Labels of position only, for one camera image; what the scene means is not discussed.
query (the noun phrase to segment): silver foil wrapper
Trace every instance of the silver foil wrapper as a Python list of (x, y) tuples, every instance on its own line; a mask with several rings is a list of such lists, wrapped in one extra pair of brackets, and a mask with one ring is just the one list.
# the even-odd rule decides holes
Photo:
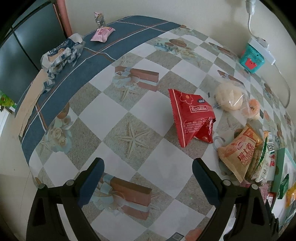
[(104, 20), (104, 15), (100, 12), (94, 12), (94, 18), (98, 24), (98, 29), (106, 26), (106, 21)]

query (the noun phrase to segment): blue gripper pad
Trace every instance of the blue gripper pad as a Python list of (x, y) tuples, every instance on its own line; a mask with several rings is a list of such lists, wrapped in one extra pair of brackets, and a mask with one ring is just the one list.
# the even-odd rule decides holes
[(83, 205), (89, 203), (94, 190), (96, 189), (101, 176), (103, 175), (105, 169), (104, 161), (99, 158), (98, 163), (93, 168), (85, 182), (82, 184), (80, 191), (79, 191), (79, 199), (78, 199), (78, 206), (82, 208)]
[(200, 185), (203, 193), (205, 194), (209, 204), (214, 205), (216, 208), (218, 208), (220, 205), (219, 190), (217, 189), (216, 185), (214, 184), (214, 182), (212, 181), (210, 176), (204, 170), (204, 168), (199, 164), (197, 159), (195, 159), (192, 163), (192, 172), (193, 172), (198, 184)]

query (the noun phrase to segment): white power cord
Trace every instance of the white power cord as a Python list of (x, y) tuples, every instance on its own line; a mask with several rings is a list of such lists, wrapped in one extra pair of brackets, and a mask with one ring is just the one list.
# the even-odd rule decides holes
[[(249, 18), (248, 18), (248, 29), (249, 29), (249, 32), (250, 34), (260, 43), (260, 40), (261, 38), (255, 36), (252, 31), (251, 31), (251, 17), (252, 15), (255, 13), (255, 2), (256, 0), (246, 0), (246, 10), (249, 14)], [(279, 71), (280, 75), (283, 77), (282, 73), (280, 72), (279, 68), (276, 66), (276, 64), (274, 64), (275, 67), (277, 68), (277, 70)], [(291, 90), (290, 90), (290, 87), (286, 81), (286, 79), (283, 77), (284, 81), (285, 81), (285, 84), (287, 86), (287, 89), (288, 89), (288, 101), (287, 101), (287, 104), (284, 106), (285, 108), (288, 107), (289, 103), (290, 103), (290, 96), (291, 96)]]

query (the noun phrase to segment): pink pole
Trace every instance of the pink pole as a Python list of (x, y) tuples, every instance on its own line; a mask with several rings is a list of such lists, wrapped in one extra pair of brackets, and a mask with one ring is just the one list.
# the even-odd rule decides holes
[(57, 6), (58, 6), (59, 12), (61, 14), (61, 20), (62, 20), (63, 26), (65, 28), (67, 37), (70, 37), (73, 34), (73, 32), (72, 32), (71, 25), (70, 25), (70, 22), (68, 19), (65, 0), (57, 0)]

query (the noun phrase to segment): floor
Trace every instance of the floor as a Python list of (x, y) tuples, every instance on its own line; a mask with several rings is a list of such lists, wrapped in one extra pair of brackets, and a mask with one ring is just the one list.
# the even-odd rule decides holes
[(11, 134), (13, 121), (14, 116), (9, 114), (0, 136), (0, 214), (14, 235), (23, 241), (37, 188), (20, 141)]

